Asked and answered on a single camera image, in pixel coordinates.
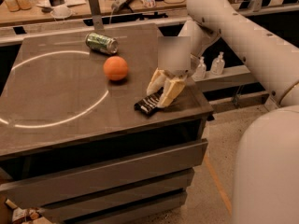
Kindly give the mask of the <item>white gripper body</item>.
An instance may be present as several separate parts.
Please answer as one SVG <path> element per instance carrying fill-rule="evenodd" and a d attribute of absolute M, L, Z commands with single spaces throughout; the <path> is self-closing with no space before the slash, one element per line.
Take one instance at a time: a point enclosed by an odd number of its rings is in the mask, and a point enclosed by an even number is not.
<path fill-rule="evenodd" d="M 189 36 L 161 36 L 158 38 L 158 68 L 173 76 L 194 74 L 198 59 L 192 56 Z"/>

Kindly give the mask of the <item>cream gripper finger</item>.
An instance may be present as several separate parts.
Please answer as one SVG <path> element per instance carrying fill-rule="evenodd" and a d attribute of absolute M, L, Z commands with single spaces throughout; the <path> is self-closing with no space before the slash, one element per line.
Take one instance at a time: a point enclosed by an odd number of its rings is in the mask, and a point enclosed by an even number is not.
<path fill-rule="evenodd" d="M 164 85 L 165 80 L 166 75 L 164 70 L 156 69 L 147 87 L 147 95 L 151 95 L 158 91 Z"/>
<path fill-rule="evenodd" d="M 160 100 L 157 104 L 159 108 L 165 108 L 172 104 L 172 102 L 180 95 L 186 85 L 187 75 L 174 76 L 170 78 L 166 76 L 166 80 L 162 88 L 164 89 Z"/>

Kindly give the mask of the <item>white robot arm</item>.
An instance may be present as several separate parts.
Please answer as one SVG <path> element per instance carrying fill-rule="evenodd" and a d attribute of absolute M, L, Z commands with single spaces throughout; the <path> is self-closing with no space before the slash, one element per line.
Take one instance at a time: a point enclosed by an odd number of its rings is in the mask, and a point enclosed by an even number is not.
<path fill-rule="evenodd" d="M 160 107 L 181 93 L 200 55 L 223 39 L 242 64 L 232 85 L 260 83 L 272 109 L 242 135 L 235 158 L 232 224 L 299 224 L 299 49 L 242 16 L 228 0 L 187 0 L 189 19 L 163 51 L 147 87 Z"/>

